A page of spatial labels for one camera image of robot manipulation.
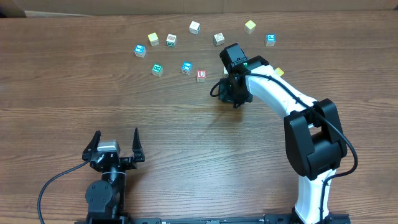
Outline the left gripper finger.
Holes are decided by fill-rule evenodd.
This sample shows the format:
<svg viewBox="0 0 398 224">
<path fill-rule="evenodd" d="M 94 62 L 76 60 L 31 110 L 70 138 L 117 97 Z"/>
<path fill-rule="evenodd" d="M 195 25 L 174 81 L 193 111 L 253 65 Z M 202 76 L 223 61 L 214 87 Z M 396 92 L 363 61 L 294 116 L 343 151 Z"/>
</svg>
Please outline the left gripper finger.
<svg viewBox="0 0 398 224">
<path fill-rule="evenodd" d="M 145 155 L 144 155 L 144 151 L 143 151 L 140 139 L 139 139 L 139 131 L 137 128 L 135 128 L 135 130 L 134 130 L 132 151 L 134 153 L 134 161 L 135 162 L 144 162 L 145 161 Z"/>
<path fill-rule="evenodd" d="M 82 159 L 84 161 L 90 160 L 93 153 L 97 151 L 97 147 L 100 142 L 100 138 L 101 138 L 101 131 L 97 130 L 95 132 L 92 140 L 90 141 L 90 143 L 87 145 L 87 147 L 85 148 L 85 150 L 82 153 Z"/>
</svg>

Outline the red U block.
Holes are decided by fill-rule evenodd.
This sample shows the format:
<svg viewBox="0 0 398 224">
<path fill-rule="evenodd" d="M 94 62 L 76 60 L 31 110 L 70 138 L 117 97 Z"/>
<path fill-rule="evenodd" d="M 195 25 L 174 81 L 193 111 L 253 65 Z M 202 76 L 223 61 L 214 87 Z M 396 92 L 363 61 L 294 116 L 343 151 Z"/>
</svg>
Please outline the red U block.
<svg viewBox="0 0 398 224">
<path fill-rule="evenodd" d="M 197 82 L 206 81 L 206 70 L 197 70 Z"/>
</svg>

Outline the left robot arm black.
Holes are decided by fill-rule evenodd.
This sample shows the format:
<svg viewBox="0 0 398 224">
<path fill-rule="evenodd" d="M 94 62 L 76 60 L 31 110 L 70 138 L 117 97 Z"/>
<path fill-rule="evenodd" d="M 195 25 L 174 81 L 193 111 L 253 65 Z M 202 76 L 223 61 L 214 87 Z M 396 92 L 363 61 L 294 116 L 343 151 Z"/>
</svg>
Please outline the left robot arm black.
<svg viewBox="0 0 398 224">
<path fill-rule="evenodd" d="M 121 149 L 116 140 L 102 141 L 100 137 L 101 132 L 95 132 L 82 153 L 82 159 L 101 173 L 101 179 L 86 189 L 88 214 L 85 222 L 132 223 L 130 214 L 124 211 L 126 171 L 137 169 L 137 163 L 145 161 L 139 131 L 134 130 L 132 155 L 128 157 L 120 156 Z"/>
</svg>

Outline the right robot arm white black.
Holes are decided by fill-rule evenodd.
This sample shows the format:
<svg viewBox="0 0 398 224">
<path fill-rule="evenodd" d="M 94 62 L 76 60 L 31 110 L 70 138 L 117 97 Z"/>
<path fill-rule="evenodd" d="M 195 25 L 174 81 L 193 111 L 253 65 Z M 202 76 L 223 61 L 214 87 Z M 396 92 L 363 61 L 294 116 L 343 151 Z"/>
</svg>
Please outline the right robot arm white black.
<svg viewBox="0 0 398 224">
<path fill-rule="evenodd" d="M 264 222 L 350 223 L 347 214 L 328 209 L 331 180 L 347 154 L 335 104 L 299 92 L 267 60 L 246 57 L 238 44 L 225 47 L 220 59 L 228 76 L 216 84 L 219 100 L 238 108 L 256 96 L 284 121 L 285 151 L 298 174 L 298 198 L 290 215 L 265 215 Z"/>
</svg>

